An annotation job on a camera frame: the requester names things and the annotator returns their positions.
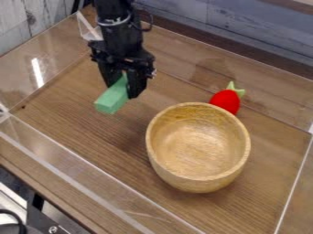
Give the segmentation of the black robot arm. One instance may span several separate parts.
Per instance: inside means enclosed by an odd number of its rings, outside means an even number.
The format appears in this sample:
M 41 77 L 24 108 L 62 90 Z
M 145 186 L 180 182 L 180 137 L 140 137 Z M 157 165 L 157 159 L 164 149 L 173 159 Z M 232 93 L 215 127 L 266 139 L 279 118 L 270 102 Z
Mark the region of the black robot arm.
M 136 98 L 153 78 L 153 55 L 143 47 L 143 28 L 135 0 L 92 0 L 96 25 L 103 38 L 90 40 L 92 61 L 97 64 L 104 83 L 109 88 L 125 73 L 125 91 L 129 99 Z

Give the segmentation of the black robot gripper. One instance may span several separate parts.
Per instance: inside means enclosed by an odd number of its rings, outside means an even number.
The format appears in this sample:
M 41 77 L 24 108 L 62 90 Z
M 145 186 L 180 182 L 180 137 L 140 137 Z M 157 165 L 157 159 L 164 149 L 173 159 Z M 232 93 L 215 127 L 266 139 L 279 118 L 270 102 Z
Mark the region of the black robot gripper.
M 137 17 L 124 19 L 97 18 L 103 40 L 89 41 L 92 61 L 96 62 L 104 83 L 109 88 L 127 74 L 128 98 L 136 98 L 147 88 L 147 79 L 153 76 L 153 55 L 143 47 L 143 33 L 151 27 L 140 26 Z

